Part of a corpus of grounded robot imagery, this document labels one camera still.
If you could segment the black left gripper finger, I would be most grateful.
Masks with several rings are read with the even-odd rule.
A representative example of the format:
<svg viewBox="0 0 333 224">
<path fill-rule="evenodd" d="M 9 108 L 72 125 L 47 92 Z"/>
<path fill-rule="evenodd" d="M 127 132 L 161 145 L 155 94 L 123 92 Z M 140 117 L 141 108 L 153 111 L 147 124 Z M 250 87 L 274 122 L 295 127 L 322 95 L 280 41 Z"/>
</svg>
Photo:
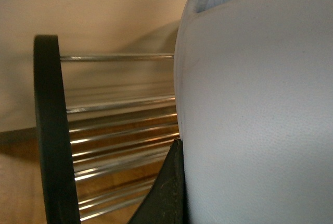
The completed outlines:
<svg viewBox="0 0 333 224">
<path fill-rule="evenodd" d="M 183 142 L 176 139 L 129 223 L 186 223 L 185 206 Z"/>
</svg>

